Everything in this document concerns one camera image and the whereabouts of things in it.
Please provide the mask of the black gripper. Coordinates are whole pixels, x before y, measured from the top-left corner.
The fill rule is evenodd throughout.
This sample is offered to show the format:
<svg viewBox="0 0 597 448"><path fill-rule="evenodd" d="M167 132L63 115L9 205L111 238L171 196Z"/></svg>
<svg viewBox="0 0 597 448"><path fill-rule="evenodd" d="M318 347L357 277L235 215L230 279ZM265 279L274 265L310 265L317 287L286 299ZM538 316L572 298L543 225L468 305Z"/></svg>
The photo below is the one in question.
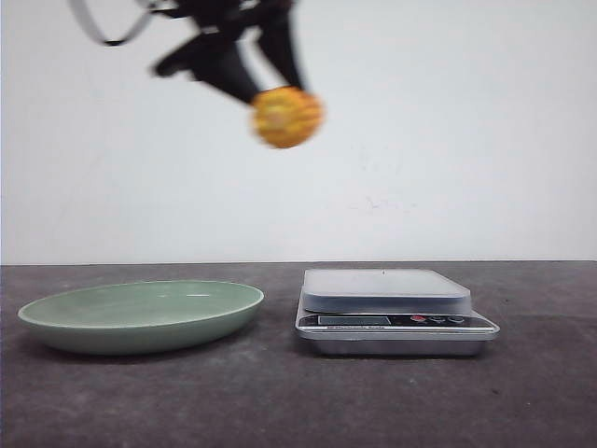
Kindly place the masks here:
<svg viewBox="0 0 597 448"><path fill-rule="evenodd" d="M240 55L238 41L247 28L258 28L258 46L286 84L305 91L295 54L289 12L294 1L173 1L159 7L152 1L147 9L170 19L191 18L203 31L178 46L151 68L158 77L189 71L192 78L250 105L259 93Z"/></svg>

